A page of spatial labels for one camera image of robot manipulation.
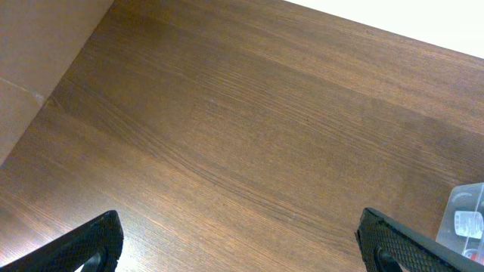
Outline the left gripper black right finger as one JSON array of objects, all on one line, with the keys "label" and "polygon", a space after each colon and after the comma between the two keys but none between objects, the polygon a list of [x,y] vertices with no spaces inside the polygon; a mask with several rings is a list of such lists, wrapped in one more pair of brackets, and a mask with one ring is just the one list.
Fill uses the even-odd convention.
[{"label": "left gripper black right finger", "polygon": [[355,238],[368,272],[480,272],[483,266],[393,220],[365,208]]}]

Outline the white plastic bottle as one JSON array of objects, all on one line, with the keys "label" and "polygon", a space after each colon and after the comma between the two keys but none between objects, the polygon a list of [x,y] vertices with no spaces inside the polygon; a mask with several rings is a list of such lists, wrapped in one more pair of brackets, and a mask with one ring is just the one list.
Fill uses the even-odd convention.
[{"label": "white plastic bottle", "polygon": [[483,216],[480,212],[456,211],[454,227],[458,236],[479,240],[483,234]]}]

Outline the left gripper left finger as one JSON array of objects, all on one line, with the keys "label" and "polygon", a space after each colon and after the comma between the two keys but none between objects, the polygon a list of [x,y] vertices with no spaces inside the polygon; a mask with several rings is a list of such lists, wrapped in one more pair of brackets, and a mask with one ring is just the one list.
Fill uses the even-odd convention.
[{"label": "left gripper left finger", "polygon": [[110,210],[37,250],[1,267],[2,271],[114,271],[123,250],[123,229]]}]

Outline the clear plastic container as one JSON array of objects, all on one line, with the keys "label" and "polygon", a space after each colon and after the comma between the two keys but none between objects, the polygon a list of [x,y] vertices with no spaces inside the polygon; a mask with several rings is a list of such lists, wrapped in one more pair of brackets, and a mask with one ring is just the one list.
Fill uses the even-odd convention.
[{"label": "clear plastic container", "polygon": [[483,264],[483,183],[451,191],[436,242]]}]

